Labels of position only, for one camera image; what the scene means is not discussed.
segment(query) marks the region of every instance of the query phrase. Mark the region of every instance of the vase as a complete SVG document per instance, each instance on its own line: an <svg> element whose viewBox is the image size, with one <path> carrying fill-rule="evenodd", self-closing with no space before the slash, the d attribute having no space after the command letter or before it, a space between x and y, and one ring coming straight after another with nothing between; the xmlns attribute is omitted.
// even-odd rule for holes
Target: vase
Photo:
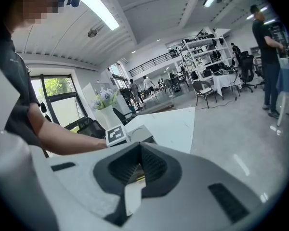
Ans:
<svg viewBox="0 0 289 231"><path fill-rule="evenodd" d="M112 105L101 110L102 114L105 117L106 124L108 126L107 129L113 128L117 125L122 124L121 120L115 114Z"/></svg>

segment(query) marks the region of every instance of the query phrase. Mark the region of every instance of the green tree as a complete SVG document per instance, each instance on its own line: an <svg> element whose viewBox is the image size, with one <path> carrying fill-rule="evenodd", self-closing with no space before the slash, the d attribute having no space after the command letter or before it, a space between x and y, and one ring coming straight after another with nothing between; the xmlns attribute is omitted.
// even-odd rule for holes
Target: green tree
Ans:
<svg viewBox="0 0 289 231"><path fill-rule="evenodd" d="M47 96L53 96L73 91L68 78L50 78L45 79L44 82ZM44 96L41 88L39 88L39 94L41 97Z"/></svg>

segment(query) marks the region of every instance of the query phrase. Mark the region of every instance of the blue jeans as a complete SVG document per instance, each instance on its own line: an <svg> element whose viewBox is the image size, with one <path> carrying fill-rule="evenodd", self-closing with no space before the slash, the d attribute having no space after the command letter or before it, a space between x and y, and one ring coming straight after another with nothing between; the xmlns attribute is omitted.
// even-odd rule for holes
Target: blue jeans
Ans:
<svg viewBox="0 0 289 231"><path fill-rule="evenodd" d="M270 105L271 98L271 111L276 111L276 101L278 97L278 92L276 88L280 65L279 63L267 64L263 63L264 70L264 104Z"/></svg>

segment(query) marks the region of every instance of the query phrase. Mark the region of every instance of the railing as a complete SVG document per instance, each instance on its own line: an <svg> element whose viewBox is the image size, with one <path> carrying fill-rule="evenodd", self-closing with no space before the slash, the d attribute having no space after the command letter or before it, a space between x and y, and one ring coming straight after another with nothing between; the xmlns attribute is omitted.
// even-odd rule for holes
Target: railing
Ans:
<svg viewBox="0 0 289 231"><path fill-rule="evenodd" d="M176 51L173 52L169 52L167 54L158 56L144 64L141 64L138 67L133 68L132 70L129 71L129 73L131 74L131 76L135 76L137 74L140 74L141 72L148 70L151 67L154 67L160 63L163 63L165 61L171 60L172 58L178 57L179 54Z"/></svg>

